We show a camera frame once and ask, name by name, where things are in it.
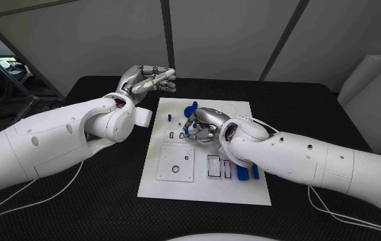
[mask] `black tablecloth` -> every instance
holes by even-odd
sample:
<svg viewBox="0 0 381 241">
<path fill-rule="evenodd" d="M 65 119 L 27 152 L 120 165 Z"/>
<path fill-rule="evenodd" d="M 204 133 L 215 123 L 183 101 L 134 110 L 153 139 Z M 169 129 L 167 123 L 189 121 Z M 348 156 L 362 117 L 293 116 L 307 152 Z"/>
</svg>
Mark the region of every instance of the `black tablecloth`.
<svg viewBox="0 0 381 241">
<path fill-rule="evenodd" d="M 75 84 L 65 104 L 113 92 L 120 77 L 90 76 Z M 367 142 L 329 89 L 320 84 L 178 79 L 178 92 L 150 92 L 140 107 L 156 114 L 160 97 L 250 101 L 256 118 L 276 129 L 358 150 Z M 279 240 L 381 240 L 381 232 L 338 222 L 312 208 L 307 188 L 266 174 L 273 206 L 137 198 L 153 125 L 134 127 L 127 140 L 84 162 L 78 178 L 49 202 L 0 217 L 0 240 L 166 240 L 195 233 L 244 233 Z M 51 197 L 78 165 L 40 179 L 0 212 Z M 3 200 L 22 185 L 0 191 Z M 364 201 L 318 189 L 333 211 L 381 224 L 381 210 Z"/>
</svg>

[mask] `white board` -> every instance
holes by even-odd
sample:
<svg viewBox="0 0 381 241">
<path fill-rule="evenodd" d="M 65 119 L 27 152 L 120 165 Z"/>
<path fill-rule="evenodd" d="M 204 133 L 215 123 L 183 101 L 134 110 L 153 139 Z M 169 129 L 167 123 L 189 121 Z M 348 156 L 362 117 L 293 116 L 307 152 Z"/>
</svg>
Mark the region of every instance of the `white board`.
<svg viewBox="0 0 381 241">
<path fill-rule="evenodd" d="M 183 111 L 193 101 L 198 102 L 199 108 L 214 108 L 225 112 L 230 117 L 237 117 L 240 114 L 251 116 L 248 102 L 160 98 L 137 197 L 271 205 L 264 171 L 258 169 L 260 179 L 256 180 L 250 169 L 250 180 L 240 181 L 235 164 L 231 161 L 231 179 L 227 179 L 224 161 L 228 157 L 218 152 L 218 140 L 201 143 L 179 138 L 186 121 Z M 173 139 L 169 138 L 170 132 L 173 132 Z M 186 150 L 193 148 L 193 182 L 157 179 L 163 147 L 186 147 Z M 219 156 L 221 177 L 208 177 L 208 155 Z"/>
</svg>

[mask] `rectangular slot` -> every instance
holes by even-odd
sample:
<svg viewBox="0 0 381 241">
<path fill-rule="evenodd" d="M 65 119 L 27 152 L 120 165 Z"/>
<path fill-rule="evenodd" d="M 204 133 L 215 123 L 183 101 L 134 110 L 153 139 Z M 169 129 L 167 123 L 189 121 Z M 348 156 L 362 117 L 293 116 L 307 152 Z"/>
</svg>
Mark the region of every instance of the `rectangular slot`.
<svg viewBox="0 0 381 241">
<path fill-rule="evenodd" d="M 221 177 L 219 156 L 208 155 L 208 177 Z"/>
<path fill-rule="evenodd" d="M 230 168 L 231 168 L 231 162 L 230 160 L 224 160 L 225 179 L 232 178 L 232 172 Z"/>
</svg>

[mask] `robotic hand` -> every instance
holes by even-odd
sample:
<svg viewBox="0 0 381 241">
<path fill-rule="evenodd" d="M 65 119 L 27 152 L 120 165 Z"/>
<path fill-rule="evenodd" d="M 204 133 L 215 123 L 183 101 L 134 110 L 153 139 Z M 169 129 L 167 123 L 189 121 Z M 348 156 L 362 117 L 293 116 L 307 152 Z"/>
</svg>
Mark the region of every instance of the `robotic hand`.
<svg viewBox="0 0 381 241">
<path fill-rule="evenodd" d="M 147 127 L 152 111 L 136 104 L 152 90 L 175 92 L 175 78 L 173 69 L 134 66 L 116 92 L 36 114 L 2 131 L 0 189 L 64 171 L 124 141 L 134 125 Z"/>
<path fill-rule="evenodd" d="M 209 108 L 196 109 L 185 128 L 192 122 L 201 124 L 188 137 L 208 142 L 219 133 L 219 152 L 241 167 L 256 163 L 283 179 L 335 190 L 381 208 L 381 155 L 276 129 L 270 134 L 261 121 L 248 116 L 230 118 Z"/>
</svg>

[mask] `blue object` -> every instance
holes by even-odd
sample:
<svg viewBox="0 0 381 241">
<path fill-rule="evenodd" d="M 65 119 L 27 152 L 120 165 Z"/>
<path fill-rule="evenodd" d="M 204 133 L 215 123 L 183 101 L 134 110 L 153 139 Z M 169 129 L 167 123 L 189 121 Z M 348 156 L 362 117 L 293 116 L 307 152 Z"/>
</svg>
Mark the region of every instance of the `blue object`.
<svg viewBox="0 0 381 241">
<path fill-rule="evenodd" d="M 237 165 L 238 180 L 248 180 L 248 169 Z"/>
<path fill-rule="evenodd" d="M 196 104 L 196 101 L 195 101 L 193 104 L 185 108 L 185 117 L 186 118 L 191 117 L 192 113 L 196 111 L 198 106 L 199 105 Z"/>
<path fill-rule="evenodd" d="M 257 164 L 254 164 L 251 168 L 253 168 L 254 179 L 260 179 L 260 173 L 258 173 L 258 166 L 257 166 Z"/>
</svg>

